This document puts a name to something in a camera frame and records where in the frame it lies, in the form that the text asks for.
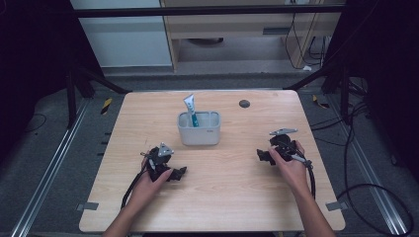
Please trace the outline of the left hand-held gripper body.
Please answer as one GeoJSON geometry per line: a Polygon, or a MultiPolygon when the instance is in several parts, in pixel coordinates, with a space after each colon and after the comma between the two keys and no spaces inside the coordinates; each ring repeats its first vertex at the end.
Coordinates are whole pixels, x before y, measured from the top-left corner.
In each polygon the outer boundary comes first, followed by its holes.
{"type": "Polygon", "coordinates": [[[167,163],[173,154],[174,151],[164,142],[161,142],[159,146],[152,148],[145,155],[146,171],[152,182],[157,181],[165,171],[170,170],[167,163]]]}

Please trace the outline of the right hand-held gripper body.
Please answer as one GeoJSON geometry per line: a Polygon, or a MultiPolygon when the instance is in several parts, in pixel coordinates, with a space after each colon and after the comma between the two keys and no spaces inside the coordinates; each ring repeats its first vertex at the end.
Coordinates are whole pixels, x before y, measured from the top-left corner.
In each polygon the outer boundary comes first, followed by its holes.
{"type": "Polygon", "coordinates": [[[271,131],[270,144],[275,147],[276,151],[283,157],[285,161],[291,161],[296,155],[296,144],[291,140],[289,133],[297,132],[296,128],[281,128],[271,131]]]}

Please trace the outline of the white plastic container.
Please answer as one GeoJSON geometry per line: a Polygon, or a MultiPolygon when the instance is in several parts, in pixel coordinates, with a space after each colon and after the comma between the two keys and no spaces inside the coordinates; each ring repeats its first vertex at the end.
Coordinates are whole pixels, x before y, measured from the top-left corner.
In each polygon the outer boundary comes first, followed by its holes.
{"type": "Polygon", "coordinates": [[[184,145],[216,145],[220,140],[220,114],[215,111],[196,112],[198,126],[193,126],[192,118],[187,113],[178,115],[177,125],[184,145]]]}

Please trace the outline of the white teal toothpaste tube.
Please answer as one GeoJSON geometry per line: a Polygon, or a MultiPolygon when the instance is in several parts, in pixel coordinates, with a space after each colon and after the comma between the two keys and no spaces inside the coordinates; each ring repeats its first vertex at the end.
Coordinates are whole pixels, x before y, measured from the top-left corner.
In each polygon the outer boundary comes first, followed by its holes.
{"type": "Polygon", "coordinates": [[[193,94],[187,96],[184,99],[184,104],[187,107],[188,110],[188,114],[190,115],[190,119],[191,119],[191,123],[193,127],[199,127],[199,121],[198,121],[198,117],[196,115],[196,110],[195,110],[195,97],[193,94]]]}

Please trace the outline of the person's right hand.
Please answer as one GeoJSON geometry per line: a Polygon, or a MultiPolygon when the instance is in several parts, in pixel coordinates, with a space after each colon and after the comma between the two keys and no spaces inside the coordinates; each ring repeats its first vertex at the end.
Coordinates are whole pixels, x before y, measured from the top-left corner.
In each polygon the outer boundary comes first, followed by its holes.
{"type": "Polygon", "coordinates": [[[311,198],[310,187],[307,182],[306,168],[296,160],[285,161],[283,157],[275,150],[274,147],[269,149],[271,157],[276,162],[282,177],[289,185],[295,196],[306,195],[311,198]]]}

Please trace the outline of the person's left hand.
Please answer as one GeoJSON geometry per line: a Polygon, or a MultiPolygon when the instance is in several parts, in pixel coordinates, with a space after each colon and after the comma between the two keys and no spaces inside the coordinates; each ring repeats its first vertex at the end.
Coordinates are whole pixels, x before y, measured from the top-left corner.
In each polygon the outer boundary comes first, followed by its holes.
{"type": "Polygon", "coordinates": [[[172,172],[172,169],[166,170],[156,181],[152,181],[149,174],[141,175],[131,191],[126,208],[134,213],[140,213],[158,194],[172,172]]]}

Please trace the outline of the yellow black tape strip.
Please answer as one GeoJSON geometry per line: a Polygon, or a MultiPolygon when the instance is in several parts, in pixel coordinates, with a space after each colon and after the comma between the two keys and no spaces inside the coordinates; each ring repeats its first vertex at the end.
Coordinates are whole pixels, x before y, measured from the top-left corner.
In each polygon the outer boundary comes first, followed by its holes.
{"type": "Polygon", "coordinates": [[[329,103],[324,95],[313,95],[312,101],[315,105],[323,109],[329,109],[329,103]]]}
{"type": "Polygon", "coordinates": [[[112,99],[112,98],[107,98],[107,99],[105,100],[104,105],[103,105],[103,107],[101,108],[100,115],[105,115],[105,114],[107,113],[107,111],[108,111],[108,109],[109,109],[109,107],[110,107],[110,105],[111,105],[112,101],[113,101],[113,99],[112,99]]]}

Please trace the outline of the black metal stand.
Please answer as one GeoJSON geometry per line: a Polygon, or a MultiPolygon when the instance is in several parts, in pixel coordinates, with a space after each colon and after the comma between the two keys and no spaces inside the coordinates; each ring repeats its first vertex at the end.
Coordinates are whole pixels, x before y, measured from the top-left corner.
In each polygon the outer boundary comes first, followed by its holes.
{"type": "Polygon", "coordinates": [[[111,89],[118,94],[130,93],[130,90],[124,89],[108,81],[103,75],[99,75],[98,73],[80,65],[72,65],[67,70],[67,74],[65,76],[68,108],[68,128],[71,128],[77,119],[75,91],[78,90],[83,98],[92,98],[95,95],[95,90],[90,83],[91,80],[98,82],[99,84],[105,86],[108,89],[111,89]]]}
{"type": "Polygon", "coordinates": [[[285,90],[297,91],[320,77],[325,78],[321,86],[323,93],[331,94],[340,90],[340,116],[345,123],[349,123],[349,69],[344,62],[329,60],[319,70],[285,87],[285,90]]]}

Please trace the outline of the grey tape piece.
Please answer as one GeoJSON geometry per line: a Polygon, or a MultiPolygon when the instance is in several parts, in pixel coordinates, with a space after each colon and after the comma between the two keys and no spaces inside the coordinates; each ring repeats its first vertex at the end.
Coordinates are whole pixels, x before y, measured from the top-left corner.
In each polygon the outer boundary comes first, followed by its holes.
{"type": "Polygon", "coordinates": [[[345,210],[349,208],[349,205],[347,205],[344,201],[334,201],[334,202],[328,202],[326,203],[326,208],[329,211],[333,210],[345,210]]]}
{"type": "Polygon", "coordinates": [[[83,202],[78,203],[76,206],[76,210],[83,211],[83,210],[97,210],[99,204],[97,202],[83,202]]]}

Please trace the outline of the white cabinet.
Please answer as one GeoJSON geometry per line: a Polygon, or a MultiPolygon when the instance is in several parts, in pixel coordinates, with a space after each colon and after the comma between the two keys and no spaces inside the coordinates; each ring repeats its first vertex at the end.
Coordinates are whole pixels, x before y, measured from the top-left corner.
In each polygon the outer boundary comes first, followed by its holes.
{"type": "MultiPolygon", "coordinates": [[[[75,10],[159,8],[159,0],[70,0],[75,10]]],[[[102,68],[171,66],[162,17],[80,18],[102,68]]]]}

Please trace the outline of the black curtain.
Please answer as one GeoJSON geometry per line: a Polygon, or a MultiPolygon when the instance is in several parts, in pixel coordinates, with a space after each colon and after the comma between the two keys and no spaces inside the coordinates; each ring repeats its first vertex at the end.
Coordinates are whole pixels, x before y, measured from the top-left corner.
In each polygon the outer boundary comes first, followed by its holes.
{"type": "Polygon", "coordinates": [[[0,0],[0,164],[38,100],[66,87],[66,58],[102,73],[80,22],[50,14],[72,8],[70,0],[0,0]]]}
{"type": "Polygon", "coordinates": [[[395,157],[419,183],[419,0],[346,0],[328,54],[344,49],[352,77],[395,157]]]}

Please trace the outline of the light wooden desk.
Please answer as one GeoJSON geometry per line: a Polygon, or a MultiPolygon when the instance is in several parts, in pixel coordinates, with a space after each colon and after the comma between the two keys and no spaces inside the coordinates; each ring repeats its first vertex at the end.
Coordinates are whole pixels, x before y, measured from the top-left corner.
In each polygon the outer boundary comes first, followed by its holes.
{"type": "MultiPolygon", "coordinates": [[[[163,7],[254,6],[254,5],[332,5],[346,0],[159,0],[163,7]]],[[[292,66],[301,68],[315,38],[331,37],[340,13],[288,13],[244,15],[166,16],[168,38],[216,39],[264,36],[267,27],[290,27],[286,36],[279,36],[286,46],[292,66]]]]}

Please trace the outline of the aluminium floor rail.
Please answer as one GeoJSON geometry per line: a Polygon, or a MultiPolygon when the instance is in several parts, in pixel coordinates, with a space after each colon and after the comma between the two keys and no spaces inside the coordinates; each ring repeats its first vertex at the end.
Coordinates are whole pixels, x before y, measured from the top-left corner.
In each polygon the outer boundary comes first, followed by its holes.
{"type": "Polygon", "coordinates": [[[90,99],[81,100],[80,108],[76,111],[76,117],[73,125],[65,130],[65,133],[61,138],[45,172],[43,173],[34,194],[32,195],[20,219],[15,224],[10,237],[27,237],[29,234],[90,104],[90,99]]]}
{"type": "Polygon", "coordinates": [[[414,219],[410,215],[407,208],[404,208],[407,217],[409,218],[409,224],[406,225],[403,221],[400,213],[398,212],[395,203],[397,202],[401,207],[404,207],[404,202],[393,194],[390,190],[382,185],[382,181],[377,176],[371,163],[368,161],[366,153],[364,152],[358,138],[356,137],[353,122],[354,115],[362,111],[365,104],[357,104],[353,110],[349,112],[348,118],[349,123],[345,123],[340,116],[340,102],[336,96],[328,95],[327,100],[329,106],[339,120],[339,125],[342,132],[346,135],[345,152],[344,152],[344,184],[345,190],[342,192],[342,196],[346,196],[350,207],[352,207],[355,214],[370,228],[374,231],[391,237],[410,237],[411,231],[414,227],[414,219]],[[364,182],[361,184],[349,185],[348,182],[348,154],[357,163],[358,168],[364,178],[364,182]],[[368,221],[361,213],[361,210],[354,204],[354,195],[352,192],[360,189],[368,189],[373,197],[375,205],[386,225],[385,229],[380,229],[374,226],[368,221]]]}

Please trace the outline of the black horizontal frame bar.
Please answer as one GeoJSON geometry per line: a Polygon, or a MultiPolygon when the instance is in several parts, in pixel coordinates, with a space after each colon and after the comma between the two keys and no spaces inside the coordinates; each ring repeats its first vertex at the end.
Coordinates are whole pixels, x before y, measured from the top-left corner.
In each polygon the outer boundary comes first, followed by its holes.
{"type": "Polygon", "coordinates": [[[107,17],[155,17],[155,16],[199,16],[199,15],[244,15],[244,14],[288,14],[288,13],[337,13],[345,11],[345,4],[332,5],[254,5],[254,6],[202,6],[132,9],[84,9],[73,10],[77,18],[107,17]]]}

